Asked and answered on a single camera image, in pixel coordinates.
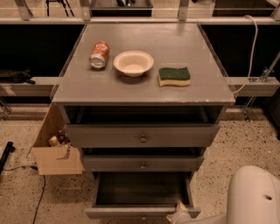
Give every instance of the terrazzo floor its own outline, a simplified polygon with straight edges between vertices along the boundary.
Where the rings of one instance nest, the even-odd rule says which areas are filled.
[[[228,183],[239,167],[257,165],[280,178],[277,133],[260,108],[252,108],[249,116],[252,122],[245,122],[239,108],[228,109],[213,144],[206,149],[205,160],[191,181],[193,204],[201,209],[197,219],[226,212]],[[0,155],[8,141],[16,148],[4,169],[36,165],[31,147],[41,124],[40,116],[36,120],[11,116],[0,122]],[[39,203],[44,181],[45,191]],[[168,223],[165,218],[90,220],[84,209],[92,205],[94,185],[91,174],[86,172],[45,176],[44,180],[44,176],[29,167],[2,171],[0,223]]]

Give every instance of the bowl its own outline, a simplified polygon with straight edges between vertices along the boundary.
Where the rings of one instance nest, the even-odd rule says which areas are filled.
[[[150,70],[154,59],[146,52],[128,51],[122,52],[114,59],[114,67],[120,72],[137,77]]]

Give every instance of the drawer knob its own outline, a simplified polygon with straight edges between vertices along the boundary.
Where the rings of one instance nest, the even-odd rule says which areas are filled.
[[[146,138],[146,136],[145,135],[141,135],[141,137],[140,137],[140,142],[141,143],[145,143],[145,142],[147,142],[147,138]]]
[[[141,170],[144,170],[146,169],[146,164],[145,163],[142,163],[141,166],[140,166]]]

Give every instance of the cabinet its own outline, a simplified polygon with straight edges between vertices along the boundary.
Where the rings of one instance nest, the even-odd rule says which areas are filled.
[[[94,70],[100,40],[110,55]],[[128,50],[149,53],[153,68],[137,78],[116,71],[114,57]],[[188,67],[192,84],[160,87],[160,67]],[[52,101],[96,180],[88,217],[166,216],[178,199],[199,213],[189,182],[235,98],[196,24],[88,24]]]

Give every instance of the soda can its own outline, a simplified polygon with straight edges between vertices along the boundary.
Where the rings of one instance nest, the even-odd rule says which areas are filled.
[[[99,41],[95,44],[89,59],[90,64],[94,68],[104,68],[109,57],[109,45],[105,41]]]

